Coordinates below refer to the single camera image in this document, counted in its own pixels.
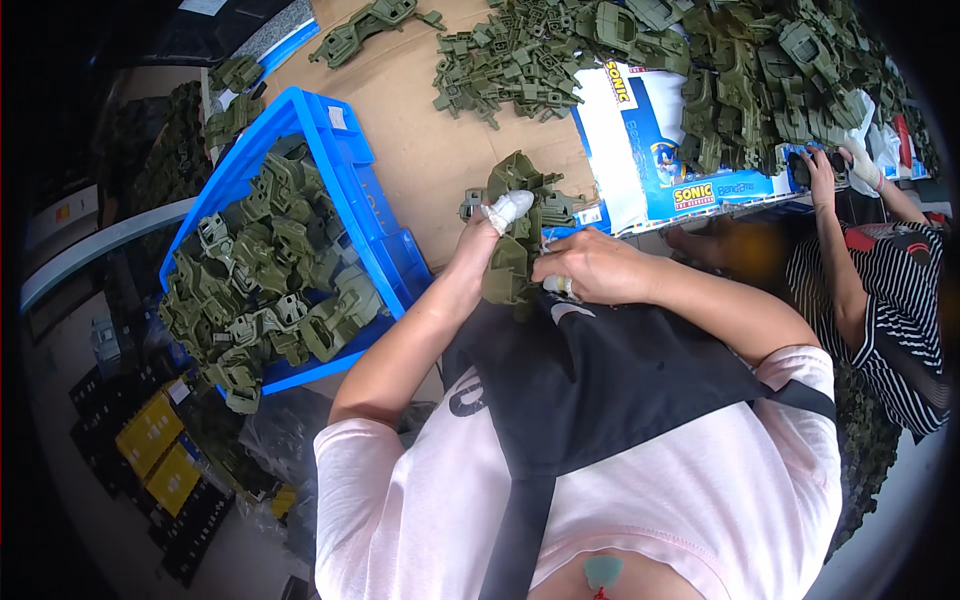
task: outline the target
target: blue plastic crate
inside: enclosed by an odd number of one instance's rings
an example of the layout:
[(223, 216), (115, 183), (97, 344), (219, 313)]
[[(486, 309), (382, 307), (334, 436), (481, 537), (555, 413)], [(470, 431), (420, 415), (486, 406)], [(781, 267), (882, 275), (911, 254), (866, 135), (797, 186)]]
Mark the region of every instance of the blue plastic crate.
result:
[(433, 280), (413, 236), (396, 224), (373, 173), (373, 153), (353, 109), (345, 102), (289, 87), (267, 106), (217, 165), (163, 260), (159, 273), (163, 290), (167, 291), (167, 274), (174, 268), (173, 251), (183, 238), (197, 228), (203, 217), (249, 195), (250, 179), (259, 173), (267, 151), (278, 137), (292, 133), (306, 137), (347, 234), (392, 316), (378, 315), (328, 363), (311, 355), (299, 367), (291, 367), (282, 358), (268, 366), (263, 373), (265, 395), (349, 369)]

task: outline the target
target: metal rail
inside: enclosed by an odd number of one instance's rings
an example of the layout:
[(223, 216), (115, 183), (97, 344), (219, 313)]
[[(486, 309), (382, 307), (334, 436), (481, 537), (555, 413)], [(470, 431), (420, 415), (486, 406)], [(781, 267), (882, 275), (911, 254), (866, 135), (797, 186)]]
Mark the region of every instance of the metal rail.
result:
[(151, 231), (182, 221), (197, 198), (187, 198), (134, 215), (97, 231), (54, 256), (20, 287), (20, 312), (29, 309), (58, 283), (83, 265)]

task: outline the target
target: person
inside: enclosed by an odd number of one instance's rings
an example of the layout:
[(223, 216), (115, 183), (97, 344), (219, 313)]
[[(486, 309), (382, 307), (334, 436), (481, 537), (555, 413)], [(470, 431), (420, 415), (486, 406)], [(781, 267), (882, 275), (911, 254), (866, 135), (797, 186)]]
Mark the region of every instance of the person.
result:
[[(828, 157), (819, 148), (807, 150), (802, 156), (810, 170), (815, 232), (807, 233), (810, 227), (793, 227), (789, 234), (763, 232), (727, 220), (718, 236), (672, 228), (666, 242), (709, 267), (731, 269), (741, 280), (769, 284), (778, 279), (774, 292), (796, 307), (833, 358), (864, 374), (890, 421), (919, 441), (949, 417), (937, 322), (943, 241), (849, 137), (840, 154), (897, 221), (841, 223)], [(784, 240), (798, 237), (802, 241), (792, 251), (782, 247)], [(779, 252), (772, 250), (778, 245)]]
[[(314, 441), (321, 597), (802, 598), (841, 510), (832, 364), (806, 322), (589, 228), (532, 271), (583, 303), (539, 290), (518, 323), (481, 301), (498, 239), (476, 211), (335, 397)], [(397, 419), (441, 357), (404, 451)]]

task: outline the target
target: black and white striped shirt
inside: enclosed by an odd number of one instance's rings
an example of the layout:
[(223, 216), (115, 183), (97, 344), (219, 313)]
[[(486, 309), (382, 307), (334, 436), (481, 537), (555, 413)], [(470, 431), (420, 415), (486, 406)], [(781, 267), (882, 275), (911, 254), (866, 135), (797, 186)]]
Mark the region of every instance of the black and white striped shirt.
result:
[(852, 352), (834, 324), (816, 237), (798, 244), (787, 263), (793, 301), (824, 350), (862, 370), (890, 420), (932, 433), (949, 417), (937, 324), (943, 241), (919, 223), (841, 227), (868, 294), (863, 347)]

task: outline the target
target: hand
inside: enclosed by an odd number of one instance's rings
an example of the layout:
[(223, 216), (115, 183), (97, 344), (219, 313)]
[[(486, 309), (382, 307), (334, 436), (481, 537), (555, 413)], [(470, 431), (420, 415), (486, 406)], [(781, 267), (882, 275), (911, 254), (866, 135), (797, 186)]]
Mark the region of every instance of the hand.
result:
[(452, 282), (451, 290), (455, 290), (457, 297), (470, 303), (470, 310), (480, 301), (483, 274), (493, 254), (493, 247), (499, 239), (500, 234), (493, 228), (490, 220), (482, 211), (474, 210), (467, 226), (460, 233), (453, 258), (438, 277)]
[(867, 154), (867, 149), (849, 135), (844, 136), (843, 146), (837, 148), (840, 156), (847, 161), (851, 171), (867, 185), (879, 192), (883, 189), (884, 177)]
[(573, 279), (577, 298), (596, 304), (649, 302), (656, 295), (664, 261), (594, 227), (548, 245), (534, 262), (534, 281), (557, 275)]
[(833, 191), (833, 165), (830, 164), (827, 153), (815, 146), (807, 146), (806, 153), (801, 152), (806, 167), (810, 170), (810, 195), (813, 197), (813, 207), (817, 210), (835, 210), (835, 193)]

